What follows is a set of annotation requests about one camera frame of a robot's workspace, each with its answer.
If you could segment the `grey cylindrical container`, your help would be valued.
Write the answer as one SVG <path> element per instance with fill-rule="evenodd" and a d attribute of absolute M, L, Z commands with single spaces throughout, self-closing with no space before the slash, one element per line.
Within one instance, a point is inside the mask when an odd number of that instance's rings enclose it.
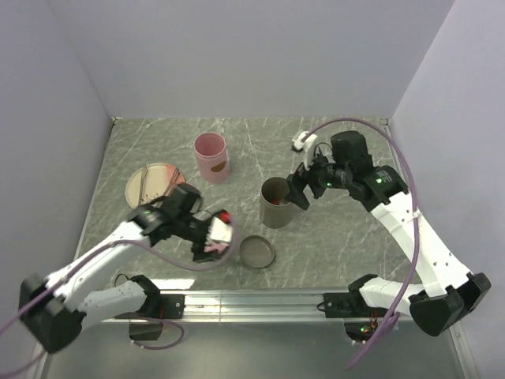
<path fill-rule="evenodd" d="M 284 178 L 273 177 L 267 179 L 260 189 L 260 221 L 271 229 L 285 227 L 292 218 L 293 205 L 287 202 L 285 197 L 289 187 Z M 273 205 L 272 199 L 282 198 L 282 205 Z"/>

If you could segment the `grey container lid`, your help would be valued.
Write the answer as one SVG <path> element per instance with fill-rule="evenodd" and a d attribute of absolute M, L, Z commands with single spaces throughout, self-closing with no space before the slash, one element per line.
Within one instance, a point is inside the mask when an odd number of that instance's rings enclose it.
<path fill-rule="evenodd" d="M 242 240 L 239 256 L 250 268 L 267 268 L 275 260 L 275 248 L 266 238 L 250 235 Z"/>

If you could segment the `metal tongs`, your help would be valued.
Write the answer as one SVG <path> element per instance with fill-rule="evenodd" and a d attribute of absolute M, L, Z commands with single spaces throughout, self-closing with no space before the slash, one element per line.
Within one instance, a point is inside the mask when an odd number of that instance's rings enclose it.
<path fill-rule="evenodd" d="M 152 164 L 142 169 L 140 174 L 140 199 L 152 200 L 166 196 L 180 182 L 181 172 L 169 164 Z"/>

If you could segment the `pink container lid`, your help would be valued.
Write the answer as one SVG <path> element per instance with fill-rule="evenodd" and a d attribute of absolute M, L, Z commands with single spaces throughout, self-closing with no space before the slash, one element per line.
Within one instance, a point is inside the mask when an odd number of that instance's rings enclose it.
<path fill-rule="evenodd" d="M 230 247 L 229 244 L 223 243 L 223 242 L 213 242 L 210 245 L 206 245 L 204 247 L 204 252 L 205 253 L 217 253 L 217 254 L 222 254 L 223 252 L 226 252 L 228 248 Z"/>

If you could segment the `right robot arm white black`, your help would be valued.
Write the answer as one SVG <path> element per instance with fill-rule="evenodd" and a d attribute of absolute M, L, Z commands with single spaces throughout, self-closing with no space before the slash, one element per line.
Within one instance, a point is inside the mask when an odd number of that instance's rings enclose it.
<path fill-rule="evenodd" d="M 438 336 L 473 312 L 491 288 L 483 273 L 473 273 L 446 247 L 426 218 L 412 204 L 413 191 L 390 166 L 376 166 L 365 137 L 355 130 L 331 137 L 331 158 L 320 151 L 317 136 L 296 135 L 292 149 L 304 155 L 287 177 L 286 200 L 306 210 L 309 187 L 315 198 L 327 189 L 346 190 L 390 233 L 421 279 L 419 285 L 363 276 L 349 287 L 348 305 L 359 316 L 374 308 L 388 308 L 396 297 L 396 311 L 413 318 L 430 336 Z"/>

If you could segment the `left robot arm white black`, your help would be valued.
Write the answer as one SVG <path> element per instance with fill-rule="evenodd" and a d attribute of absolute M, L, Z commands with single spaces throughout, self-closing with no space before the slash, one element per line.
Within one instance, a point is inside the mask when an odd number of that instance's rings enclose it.
<path fill-rule="evenodd" d="M 219 266 L 237 245 L 237 227 L 224 209 L 198 219 L 202 203 L 200 191 L 182 183 L 137 206 L 93 250 L 46 277 L 25 279 L 19 320 L 50 354 L 112 317 L 132 314 L 160 321 L 166 306 L 160 289 L 146 276 L 133 276 L 108 290 L 98 286 L 142 251 L 194 272 Z"/>

